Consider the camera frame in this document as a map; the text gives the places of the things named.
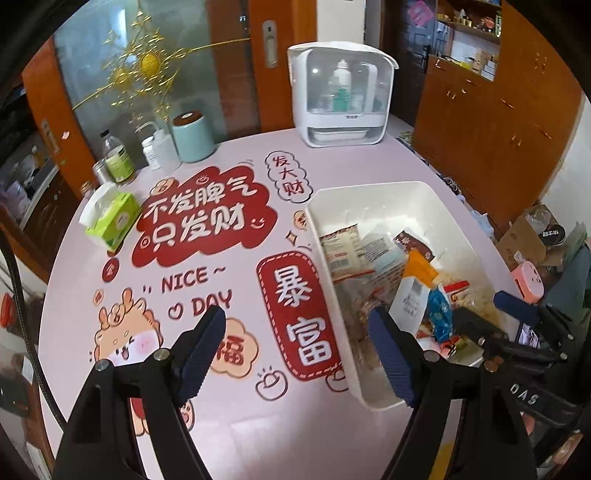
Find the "clear bag puffed sticks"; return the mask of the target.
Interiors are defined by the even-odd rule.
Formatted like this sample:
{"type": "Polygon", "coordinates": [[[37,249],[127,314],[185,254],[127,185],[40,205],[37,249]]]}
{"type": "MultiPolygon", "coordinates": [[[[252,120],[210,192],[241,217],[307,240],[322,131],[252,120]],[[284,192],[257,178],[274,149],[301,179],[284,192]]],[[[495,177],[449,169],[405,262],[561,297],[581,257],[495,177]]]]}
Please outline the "clear bag puffed sticks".
{"type": "MultiPolygon", "coordinates": [[[[449,273],[440,273],[434,280],[434,285],[443,291],[443,286],[449,283],[464,280],[454,277],[449,273]]],[[[501,328],[503,326],[503,315],[496,309],[493,303],[494,289],[490,285],[478,282],[470,282],[470,288],[459,295],[456,302],[449,303],[453,309],[466,307],[478,314],[485,320],[501,328]]]]}

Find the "blue white snack packet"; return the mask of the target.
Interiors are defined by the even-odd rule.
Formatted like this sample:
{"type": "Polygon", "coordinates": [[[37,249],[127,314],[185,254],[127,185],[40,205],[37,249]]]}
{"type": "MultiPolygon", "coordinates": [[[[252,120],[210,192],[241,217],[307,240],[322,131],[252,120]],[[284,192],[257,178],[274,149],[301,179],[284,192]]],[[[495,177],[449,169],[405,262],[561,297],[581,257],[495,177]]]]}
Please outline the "blue white snack packet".
{"type": "Polygon", "coordinates": [[[428,320],[438,343],[451,339],[454,333],[453,310],[447,296],[440,289],[433,289],[428,296],[428,320]]]}

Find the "orange white snack bar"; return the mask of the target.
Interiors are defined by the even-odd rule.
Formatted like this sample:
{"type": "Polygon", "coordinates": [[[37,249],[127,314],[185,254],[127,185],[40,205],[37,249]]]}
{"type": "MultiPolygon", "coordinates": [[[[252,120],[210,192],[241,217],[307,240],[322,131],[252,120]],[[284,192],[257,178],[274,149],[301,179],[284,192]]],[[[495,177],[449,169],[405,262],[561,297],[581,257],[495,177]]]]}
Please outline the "orange white snack bar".
{"type": "Polygon", "coordinates": [[[418,332],[438,275],[438,271],[417,249],[409,252],[403,277],[389,310],[394,323],[402,331],[412,335],[418,332]]]}

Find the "red edged dried fruit packet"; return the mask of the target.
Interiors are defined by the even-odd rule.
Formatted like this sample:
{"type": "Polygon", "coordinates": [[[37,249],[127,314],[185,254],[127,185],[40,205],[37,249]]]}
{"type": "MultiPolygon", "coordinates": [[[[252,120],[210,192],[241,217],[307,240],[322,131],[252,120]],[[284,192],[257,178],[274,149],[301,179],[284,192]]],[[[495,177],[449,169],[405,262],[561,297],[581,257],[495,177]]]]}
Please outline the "red edged dried fruit packet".
{"type": "Polygon", "coordinates": [[[458,300],[459,295],[470,288],[470,283],[466,280],[461,280],[449,283],[443,286],[443,291],[447,295],[449,301],[454,303],[458,300]]]}

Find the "brown paper cracker packet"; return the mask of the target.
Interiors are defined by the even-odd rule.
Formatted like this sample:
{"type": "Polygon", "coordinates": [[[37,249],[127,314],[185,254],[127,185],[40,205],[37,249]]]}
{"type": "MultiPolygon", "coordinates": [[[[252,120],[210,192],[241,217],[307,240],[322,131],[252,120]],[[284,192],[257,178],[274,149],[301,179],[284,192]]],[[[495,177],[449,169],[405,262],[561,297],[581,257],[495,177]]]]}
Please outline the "brown paper cracker packet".
{"type": "Polygon", "coordinates": [[[389,295],[370,276],[339,281],[335,284],[335,293],[356,365],[363,371],[376,370],[381,362],[374,343],[370,340],[369,316],[373,308],[388,305],[389,295]]]}

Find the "smartphone with lit screen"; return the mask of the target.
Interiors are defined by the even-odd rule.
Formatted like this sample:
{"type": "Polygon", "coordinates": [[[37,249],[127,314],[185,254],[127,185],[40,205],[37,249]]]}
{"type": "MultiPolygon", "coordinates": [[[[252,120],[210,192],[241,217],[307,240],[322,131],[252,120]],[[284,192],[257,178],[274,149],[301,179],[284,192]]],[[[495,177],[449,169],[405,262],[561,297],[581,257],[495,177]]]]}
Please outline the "smartphone with lit screen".
{"type": "Polygon", "coordinates": [[[520,325],[516,341],[521,345],[530,346],[533,348],[539,348],[541,343],[539,335],[530,325],[525,323],[520,325]]]}

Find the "pink plastic stool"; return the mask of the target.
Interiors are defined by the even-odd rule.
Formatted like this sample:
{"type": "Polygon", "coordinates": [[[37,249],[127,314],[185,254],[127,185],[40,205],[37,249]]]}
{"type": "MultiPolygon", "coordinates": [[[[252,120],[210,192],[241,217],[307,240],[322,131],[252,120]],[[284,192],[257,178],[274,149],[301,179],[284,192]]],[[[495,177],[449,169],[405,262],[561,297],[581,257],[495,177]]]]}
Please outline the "pink plastic stool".
{"type": "Polygon", "coordinates": [[[519,264],[511,275],[526,303],[535,304],[542,299],[545,293],[544,284],[532,262],[524,261],[519,264]]]}

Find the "cardboard box on floor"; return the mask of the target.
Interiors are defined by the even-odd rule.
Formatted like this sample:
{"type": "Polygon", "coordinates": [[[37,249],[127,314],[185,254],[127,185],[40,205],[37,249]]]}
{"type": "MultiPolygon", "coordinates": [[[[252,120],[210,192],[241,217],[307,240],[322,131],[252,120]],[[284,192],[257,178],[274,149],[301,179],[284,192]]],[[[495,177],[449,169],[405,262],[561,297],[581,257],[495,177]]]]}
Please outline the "cardboard box on floor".
{"type": "Polygon", "coordinates": [[[566,231],[544,204],[524,211],[503,235],[497,250],[512,271],[525,261],[558,267],[566,252],[566,231]]]}

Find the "light blue sachet packet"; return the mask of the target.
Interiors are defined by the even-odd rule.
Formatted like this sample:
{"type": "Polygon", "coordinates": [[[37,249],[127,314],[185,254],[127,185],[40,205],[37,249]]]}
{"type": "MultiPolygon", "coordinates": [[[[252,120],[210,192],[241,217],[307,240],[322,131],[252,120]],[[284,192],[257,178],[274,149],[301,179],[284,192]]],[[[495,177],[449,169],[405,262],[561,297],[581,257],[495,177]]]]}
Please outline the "light blue sachet packet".
{"type": "Polygon", "coordinates": [[[362,247],[375,279],[402,278],[408,254],[387,234],[367,234],[362,239],[362,247]]]}

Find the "wooden wardrobe cabinet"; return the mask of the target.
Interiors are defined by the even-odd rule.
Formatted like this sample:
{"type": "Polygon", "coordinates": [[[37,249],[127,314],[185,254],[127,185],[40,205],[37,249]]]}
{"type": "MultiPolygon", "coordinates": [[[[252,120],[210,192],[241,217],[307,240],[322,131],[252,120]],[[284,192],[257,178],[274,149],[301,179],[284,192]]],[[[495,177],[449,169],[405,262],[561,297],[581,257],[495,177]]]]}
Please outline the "wooden wardrobe cabinet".
{"type": "Polygon", "coordinates": [[[582,89],[558,52],[504,3],[491,80],[432,57],[412,145],[504,232],[541,199],[575,126],[582,89]]]}

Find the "green tissue pack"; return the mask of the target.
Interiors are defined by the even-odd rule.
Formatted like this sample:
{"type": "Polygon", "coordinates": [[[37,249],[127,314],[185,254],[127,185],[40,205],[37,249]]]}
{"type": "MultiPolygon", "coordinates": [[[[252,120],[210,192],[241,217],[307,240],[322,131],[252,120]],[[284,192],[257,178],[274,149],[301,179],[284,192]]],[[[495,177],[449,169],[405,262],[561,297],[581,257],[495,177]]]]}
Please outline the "green tissue pack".
{"type": "Polygon", "coordinates": [[[102,184],[89,197],[78,223],[96,245],[115,252],[140,214],[140,205],[131,193],[114,183],[102,184]]]}

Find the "pink printed table mat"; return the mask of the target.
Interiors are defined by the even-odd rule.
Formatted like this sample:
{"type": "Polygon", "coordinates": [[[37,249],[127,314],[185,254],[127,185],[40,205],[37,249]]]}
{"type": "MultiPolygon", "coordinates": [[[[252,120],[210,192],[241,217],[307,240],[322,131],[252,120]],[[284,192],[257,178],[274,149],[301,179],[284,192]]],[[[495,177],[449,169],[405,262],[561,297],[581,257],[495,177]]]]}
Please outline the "pink printed table mat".
{"type": "Polygon", "coordinates": [[[97,360],[169,348],[205,310],[228,322],[181,417],[215,479],[378,479],[411,411],[356,373],[320,239],[349,225],[407,230],[440,272],[515,292],[452,190],[392,136],[311,148],[294,130],[224,142],[169,177],[127,185],[142,211],[115,256],[72,222],[44,301],[39,358],[69,414],[97,360]]]}

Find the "clear bottle green label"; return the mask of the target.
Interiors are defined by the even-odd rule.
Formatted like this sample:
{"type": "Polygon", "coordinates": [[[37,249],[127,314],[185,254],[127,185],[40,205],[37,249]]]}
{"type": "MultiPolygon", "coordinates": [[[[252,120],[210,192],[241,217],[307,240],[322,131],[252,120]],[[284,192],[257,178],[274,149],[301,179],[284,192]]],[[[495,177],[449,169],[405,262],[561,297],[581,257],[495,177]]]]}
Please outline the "clear bottle green label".
{"type": "Polygon", "coordinates": [[[124,144],[109,130],[102,131],[100,137],[105,164],[113,180],[118,184],[130,181],[135,174],[135,166],[124,144]]]}

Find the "white cosmetics organizer box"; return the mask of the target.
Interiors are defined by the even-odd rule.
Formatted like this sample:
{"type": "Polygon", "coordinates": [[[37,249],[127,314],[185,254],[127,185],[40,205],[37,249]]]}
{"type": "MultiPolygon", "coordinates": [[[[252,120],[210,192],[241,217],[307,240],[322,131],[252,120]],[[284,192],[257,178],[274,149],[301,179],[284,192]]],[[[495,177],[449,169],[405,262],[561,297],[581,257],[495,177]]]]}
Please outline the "white cosmetics organizer box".
{"type": "Polygon", "coordinates": [[[294,126],[314,148],[374,145],[386,134],[399,65],[383,51],[349,41],[287,49],[294,126]]]}

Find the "mint green round canister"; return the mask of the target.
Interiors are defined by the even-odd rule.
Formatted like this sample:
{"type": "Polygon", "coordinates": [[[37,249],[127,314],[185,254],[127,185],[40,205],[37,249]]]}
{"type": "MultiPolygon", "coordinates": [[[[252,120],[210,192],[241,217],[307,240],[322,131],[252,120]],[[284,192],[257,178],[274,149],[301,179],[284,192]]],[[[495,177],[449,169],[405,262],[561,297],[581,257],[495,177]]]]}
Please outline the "mint green round canister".
{"type": "Polygon", "coordinates": [[[172,134],[184,163],[202,161],[215,150],[211,129],[200,111],[192,110],[176,116],[172,120],[172,134]]]}

